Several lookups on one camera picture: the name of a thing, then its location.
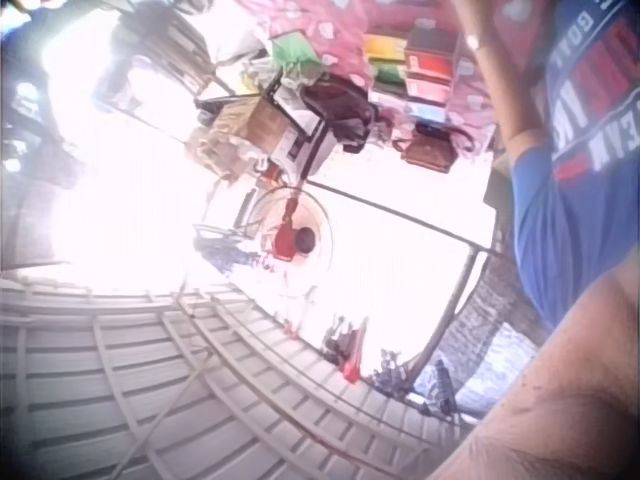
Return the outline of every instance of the person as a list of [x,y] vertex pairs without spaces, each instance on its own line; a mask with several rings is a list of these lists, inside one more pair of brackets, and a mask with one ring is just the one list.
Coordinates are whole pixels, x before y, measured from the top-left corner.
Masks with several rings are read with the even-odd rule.
[[637,7],[555,2],[547,131],[493,2],[452,1],[512,162],[522,283],[554,332],[430,478],[640,478]]

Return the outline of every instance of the corrugated metal roof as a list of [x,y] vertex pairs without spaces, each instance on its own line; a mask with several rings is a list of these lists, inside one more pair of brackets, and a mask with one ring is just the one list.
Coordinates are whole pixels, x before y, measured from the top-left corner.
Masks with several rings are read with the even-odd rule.
[[458,427],[348,384],[230,285],[185,310],[4,287],[0,419],[47,478],[118,465],[127,480],[419,478],[459,442]]

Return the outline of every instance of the skin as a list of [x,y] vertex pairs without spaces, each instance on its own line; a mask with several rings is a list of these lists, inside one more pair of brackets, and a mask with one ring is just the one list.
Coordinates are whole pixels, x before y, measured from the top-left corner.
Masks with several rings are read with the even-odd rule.
[[[467,34],[492,28],[488,0],[454,4]],[[504,46],[492,41],[477,56],[510,157],[547,142]],[[582,295],[503,400],[430,479],[640,478],[639,266],[635,248]]]

